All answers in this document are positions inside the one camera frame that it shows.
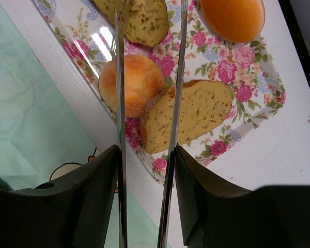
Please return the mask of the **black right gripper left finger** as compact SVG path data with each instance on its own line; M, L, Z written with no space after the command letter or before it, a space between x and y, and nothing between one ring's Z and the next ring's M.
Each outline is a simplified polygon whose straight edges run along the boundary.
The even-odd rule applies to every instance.
M118 147L40 186L0 190L0 247L104 247Z

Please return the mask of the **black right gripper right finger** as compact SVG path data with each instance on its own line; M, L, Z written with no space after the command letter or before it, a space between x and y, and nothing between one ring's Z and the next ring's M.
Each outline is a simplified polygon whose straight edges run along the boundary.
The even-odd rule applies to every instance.
M176 188L188 247L310 247L310 185L235 185L176 149Z

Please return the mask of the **herb bread slice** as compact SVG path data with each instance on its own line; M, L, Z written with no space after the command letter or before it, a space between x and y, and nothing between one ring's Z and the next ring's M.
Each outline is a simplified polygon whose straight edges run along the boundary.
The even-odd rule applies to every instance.
M191 80L184 83L180 101L178 143L186 144L223 123L231 111L233 91L220 81ZM175 87L169 86L145 105L139 129L145 152L168 149Z
M147 47L155 47L168 34L165 1L103 1L94 3L115 27L119 37Z

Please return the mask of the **metal serving tongs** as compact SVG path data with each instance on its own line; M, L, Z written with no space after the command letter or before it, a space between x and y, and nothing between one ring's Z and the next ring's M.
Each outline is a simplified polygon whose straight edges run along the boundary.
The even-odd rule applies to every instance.
M126 190L126 131L125 131L125 68L124 37L127 31L133 1L115 1L115 49L116 52L116 99L117 99L117 144L120 158L118 160L118 199L119 199L119 246L128 246L127 235L127 190ZM172 128L168 147L167 169L164 182L160 226L157 247L167 247L169 214L176 162L175 149L178 146L178 126L180 101L183 89L184 56L187 36L188 2L181 1L181 43L179 49L176 76L176 93L172 116Z

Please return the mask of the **mint cartoon placemat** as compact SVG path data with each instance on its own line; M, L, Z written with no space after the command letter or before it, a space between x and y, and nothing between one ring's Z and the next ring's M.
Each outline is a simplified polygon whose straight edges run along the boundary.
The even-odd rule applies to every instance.
M103 152L0 4L0 190L34 189ZM104 247L119 246L117 191Z

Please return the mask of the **small round bun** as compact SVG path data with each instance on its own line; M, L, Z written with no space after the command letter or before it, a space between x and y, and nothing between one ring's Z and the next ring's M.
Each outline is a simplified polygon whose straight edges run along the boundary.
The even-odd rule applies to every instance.
M124 57L125 68L125 116L140 117L146 103L162 92L166 86L159 66L143 55ZM99 91L105 104L117 112L116 62L109 61L99 78Z

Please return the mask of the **orange round bun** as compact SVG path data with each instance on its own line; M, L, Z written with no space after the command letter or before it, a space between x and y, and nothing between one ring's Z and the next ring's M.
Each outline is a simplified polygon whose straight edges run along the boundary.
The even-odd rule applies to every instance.
M255 0L200 1L209 26L222 38L234 43L249 43L257 38L265 24L265 8Z

